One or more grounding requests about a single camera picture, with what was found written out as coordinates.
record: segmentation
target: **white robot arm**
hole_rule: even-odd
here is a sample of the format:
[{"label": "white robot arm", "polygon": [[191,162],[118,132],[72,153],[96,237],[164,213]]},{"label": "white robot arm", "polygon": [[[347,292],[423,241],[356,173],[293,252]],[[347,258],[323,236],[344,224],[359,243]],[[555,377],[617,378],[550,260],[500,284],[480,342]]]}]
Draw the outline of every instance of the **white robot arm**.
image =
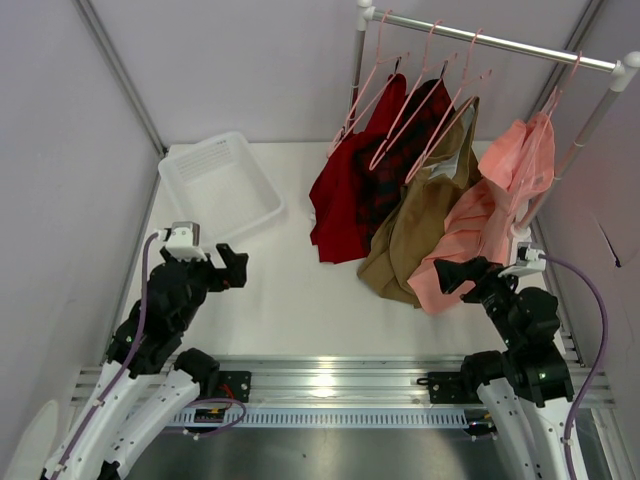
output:
[{"label": "white robot arm", "polygon": [[500,433],[514,478],[570,480],[564,454],[568,446],[575,478],[587,480],[577,436],[571,435],[569,443],[563,438],[574,391],[553,342],[560,327],[558,301],[538,288],[515,291],[518,277],[544,270],[543,254],[521,244],[516,264],[506,268],[483,257],[464,264],[436,260],[443,293],[453,293],[467,280],[475,283],[462,300],[482,304],[507,351],[469,355],[459,374],[430,372],[426,385],[432,397],[453,384],[458,392],[479,398]]},{"label": "white robot arm", "polygon": [[[165,263],[146,279],[151,241],[166,242]],[[142,298],[118,328],[89,402],[71,431],[46,462],[42,480],[122,480],[169,418],[198,396],[211,397],[219,365],[197,350],[183,352],[160,390],[125,421],[152,377],[182,343],[198,308],[210,292],[242,288],[247,254],[226,244],[216,248],[225,268],[216,268],[198,246],[199,226],[174,223],[152,235],[143,250]]]}]

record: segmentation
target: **translucent plastic bin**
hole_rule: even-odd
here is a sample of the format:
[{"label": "translucent plastic bin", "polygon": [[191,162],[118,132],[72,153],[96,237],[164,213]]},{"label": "translucent plastic bin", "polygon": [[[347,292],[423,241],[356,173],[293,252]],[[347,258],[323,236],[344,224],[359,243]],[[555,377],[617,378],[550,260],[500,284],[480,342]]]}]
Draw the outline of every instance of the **translucent plastic bin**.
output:
[{"label": "translucent plastic bin", "polygon": [[284,200],[258,165],[247,140],[229,132],[170,155],[158,165],[176,208],[200,224],[200,244],[258,234],[284,211]]}]

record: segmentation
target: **tan garment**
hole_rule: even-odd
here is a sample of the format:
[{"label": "tan garment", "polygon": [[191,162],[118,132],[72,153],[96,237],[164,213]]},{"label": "tan garment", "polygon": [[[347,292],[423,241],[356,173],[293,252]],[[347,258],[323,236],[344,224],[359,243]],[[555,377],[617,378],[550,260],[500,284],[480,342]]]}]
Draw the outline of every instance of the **tan garment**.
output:
[{"label": "tan garment", "polygon": [[[464,113],[456,120],[440,145],[410,184],[403,187],[402,200],[382,223],[371,241],[371,253],[360,265],[358,277],[378,295],[420,307],[407,280],[422,259],[444,235],[444,219],[462,194],[480,180],[478,161],[471,149],[479,99],[473,107],[471,125],[465,128]],[[435,164],[459,153],[453,178],[431,177]]]}]

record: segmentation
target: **plastic hanger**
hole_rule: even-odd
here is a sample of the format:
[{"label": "plastic hanger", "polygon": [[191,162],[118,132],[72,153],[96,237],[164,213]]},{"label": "plastic hanger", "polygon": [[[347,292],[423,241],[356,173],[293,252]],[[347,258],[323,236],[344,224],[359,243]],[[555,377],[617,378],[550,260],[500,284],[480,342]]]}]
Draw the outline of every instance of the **plastic hanger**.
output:
[{"label": "plastic hanger", "polygon": [[438,133],[440,132],[440,129],[442,128],[442,126],[444,125],[445,121],[447,120],[447,116],[449,115],[449,112],[451,111],[451,109],[455,105],[456,100],[458,99],[458,97],[462,93],[462,90],[467,88],[469,85],[477,82],[478,80],[483,80],[483,79],[491,76],[492,69],[489,69],[486,72],[478,75],[477,77],[472,78],[471,80],[467,79],[468,73],[469,73],[469,63],[470,63],[470,60],[471,60],[471,53],[473,51],[473,46],[475,45],[476,40],[478,39],[478,35],[480,35],[481,33],[482,33],[482,29],[479,29],[476,32],[475,36],[473,37],[473,40],[471,40],[471,45],[469,45],[469,50],[467,51],[467,61],[465,63],[464,70],[462,72],[462,83],[460,84],[460,88],[458,88],[458,91],[456,92],[456,94],[454,95],[453,99],[451,100],[451,105],[449,105],[449,108],[447,108],[447,111],[442,116],[442,120],[440,120],[440,123],[436,127],[435,132],[433,132],[433,135],[431,136],[431,138],[427,142],[427,146],[423,150],[422,154],[420,154],[420,156],[418,157],[416,162],[413,164],[413,167],[411,167],[411,170],[409,170],[409,173],[407,174],[407,178],[405,179],[405,183],[409,183],[413,179],[413,177],[416,175],[416,173],[418,173],[418,171],[422,168],[422,165],[427,160],[429,155],[431,155],[433,153],[433,151],[436,149],[436,147],[444,139],[444,137],[447,134],[447,132],[453,127],[454,123],[458,120],[458,118],[460,118],[460,116],[465,112],[467,107],[473,101],[473,98],[470,98],[469,100],[467,100],[465,102],[465,104],[461,108],[458,109],[458,111],[456,112],[456,115],[453,117],[451,122],[449,122],[449,126],[447,127],[447,129],[444,132],[442,132],[442,135],[440,135],[440,137],[437,139],[437,141],[435,143],[433,143],[434,140],[436,140],[436,137],[438,137]]},{"label": "plastic hanger", "polygon": [[[367,78],[367,81],[364,83],[362,89],[360,89],[360,94],[358,95],[358,98],[353,103],[353,106],[351,107],[351,110],[349,110],[349,113],[347,113],[347,118],[345,119],[344,124],[342,125],[342,128],[340,128],[338,133],[336,133],[336,136],[333,137],[333,140],[331,141],[331,146],[329,147],[329,150],[327,152],[327,156],[328,157],[333,155],[333,152],[336,151],[336,149],[340,146],[340,144],[346,138],[346,136],[353,131],[353,129],[355,128],[356,124],[362,119],[362,117],[365,115],[365,113],[367,113],[367,111],[371,108],[371,106],[378,99],[378,97],[380,97],[382,95],[382,93],[385,91],[385,89],[393,81],[393,79],[398,74],[398,68],[401,66],[402,59],[409,56],[409,52],[406,52],[406,53],[404,53],[402,55],[395,55],[393,57],[380,59],[380,45],[381,45],[381,42],[382,42],[382,26],[384,25],[384,22],[385,22],[387,16],[391,12],[392,12],[392,10],[387,10],[386,12],[384,12],[384,16],[380,20],[380,27],[378,28],[378,45],[376,47],[376,63],[373,65],[373,69],[371,70],[371,73],[369,74],[369,77]],[[369,83],[371,83],[371,79],[373,78],[373,75],[376,73],[376,70],[378,69],[378,67],[380,65],[384,65],[386,63],[389,63],[389,62],[391,62],[393,60],[396,61],[396,66],[395,66],[393,75],[391,77],[389,77],[389,79],[387,80],[387,83],[385,83],[384,86],[380,89],[380,91],[373,97],[373,99],[371,99],[371,101],[368,103],[368,105],[360,113],[358,118],[356,118],[353,121],[353,123],[351,124],[351,126],[347,128],[347,125],[349,125],[349,120],[354,116],[354,114],[356,112],[356,109],[358,108],[358,105],[360,103],[360,100],[363,98],[364,92],[366,91],[367,87],[369,86]]]},{"label": "plastic hanger", "polygon": [[[428,56],[429,56],[429,47],[431,46],[431,37],[433,36],[433,31],[435,30],[435,28],[438,25],[440,25],[441,23],[442,23],[442,20],[438,20],[437,22],[435,22],[433,24],[433,27],[431,27],[431,30],[429,31],[429,36],[427,37],[427,42],[426,42],[425,47],[424,47],[424,55],[422,57],[422,70],[420,71],[420,76],[418,77],[418,79],[414,83],[413,88],[411,89],[411,92],[407,96],[406,100],[404,101],[404,104],[402,105],[402,108],[400,109],[400,112],[398,112],[398,115],[397,115],[396,119],[393,121],[393,124],[391,125],[391,128],[389,129],[389,132],[387,133],[386,138],[382,141],[382,143],[378,147],[378,150],[376,150],[375,155],[371,159],[371,162],[369,163],[369,170],[373,170],[374,168],[376,168],[378,166],[378,164],[380,163],[380,161],[382,160],[384,155],[396,143],[396,141],[398,140],[398,137],[402,134],[402,132],[404,131],[406,126],[411,122],[411,120],[413,120],[413,118],[420,111],[420,109],[424,106],[424,104],[427,102],[427,100],[429,100],[429,97],[431,97],[433,92],[435,92],[436,88],[438,88],[438,85],[440,85],[440,83],[442,83],[442,81],[444,79],[444,75],[446,74],[448,65],[450,63],[452,63],[453,61],[455,61],[456,58],[458,58],[458,53],[456,52],[453,55],[451,55],[444,62],[438,63],[438,64],[433,65],[431,67],[427,66],[427,60],[428,60]],[[405,109],[407,108],[407,105],[409,104],[409,101],[411,100],[411,97],[413,96],[415,91],[418,89],[418,85],[420,85],[420,82],[422,81],[422,78],[425,76],[425,74],[428,71],[433,70],[434,68],[439,67],[440,65],[443,65],[443,70],[442,70],[442,73],[440,74],[440,79],[438,80],[438,82],[429,91],[429,93],[422,100],[420,105],[418,105],[418,108],[416,108],[416,110],[413,113],[413,115],[411,115],[411,118],[409,118],[409,120],[407,122],[405,122],[405,125],[402,127],[402,129],[393,137],[393,140],[389,141],[389,139],[391,137],[391,134],[393,132],[393,129],[396,128],[396,125],[398,124],[398,122],[402,118],[402,114],[404,113]]]},{"label": "plastic hanger", "polygon": [[[547,103],[540,110],[541,113],[546,115],[545,124],[544,124],[544,127],[543,127],[543,132],[544,132],[544,130],[546,130],[546,128],[551,123],[551,116],[553,115],[553,113],[555,112],[556,108],[558,107],[558,104],[560,103],[560,98],[562,97],[562,95],[566,91],[567,86],[569,85],[569,83],[573,79],[573,76],[575,75],[576,71],[578,70],[578,66],[580,65],[580,59],[581,58],[582,58],[582,51],[578,52],[578,57],[576,58],[576,62],[573,65],[573,69],[571,70],[571,73],[569,74],[569,77],[567,78],[567,80],[562,84],[562,88],[560,89],[560,88],[558,88],[556,86],[553,89],[553,91],[551,92],[551,95],[549,95],[549,99],[547,100]],[[538,148],[540,147],[540,142],[542,142],[542,137],[543,137],[543,135],[539,135],[538,141],[536,142],[535,147],[533,147],[533,150],[531,151],[531,153],[529,155],[535,155],[535,153],[538,151]],[[523,172],[518,171],[518,173],[516,174],[518,176],[518,183],[519,183],[518,188],[522,188],[522,186],[524,184],[524,179],[526,179],[529,176],[529,169],[531,168],[531,166],[532,166],[532,164],[529,164],[525,171],[523,171]],[[563,168],[563,166],[559,165],[555,169],[555,172],[558,172],[558,171],[561,172],[562,168]]]}]

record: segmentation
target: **white wall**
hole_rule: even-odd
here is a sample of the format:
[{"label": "white wall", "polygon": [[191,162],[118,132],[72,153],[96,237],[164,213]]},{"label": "white wall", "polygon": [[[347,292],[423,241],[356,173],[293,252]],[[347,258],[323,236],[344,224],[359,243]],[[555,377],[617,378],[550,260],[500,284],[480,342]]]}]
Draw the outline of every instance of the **white wall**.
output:
[{"label": "white wall", "polygon": [[[250,141],[332,138],[346,115],[355,0],[93,0],[160,135],[193,142],[237,129]],[[585,0],[381,0],[379,8],[542,46],[562,48]],[[369,27],[365,76],[377,23]],[[411,50],[420,64],[426,34],[388,27],[386,55]],[[434,63],[466,45],[433,41]],[[474,67],[494,68],[482,90],[479,139],[526,115],[546,80],[544,60],[477,47]],[[447,85],[457,88],[462,61]],[[416,75],[410,75],[411,81]],[[386,73],[379,78],[384,84]]]},{"label": "white wall", "polygon": [[0,477],[103,353],[157,158],[72,2],[0,3]]},{"label": "white wall", "polygon": [[[636,0],[614,0],[591,34],[584,53],[622,58],[640,50]],[[558,152],[564,153],[608,84],[606,75],[579,72],[554,117]],[[611,316],[606,372],[619,406],[629,451],[640,451],[640,77],[613,106],[591,143],[556,189],[541,215],[550,251],[586,270],[602,290]],[[615,266],[607,238],[619,257]],[[592,361],[600,318],[590,293],[561,272],[561,289],[578,343]],[[635,458],[640,471],[640,458]]]}]

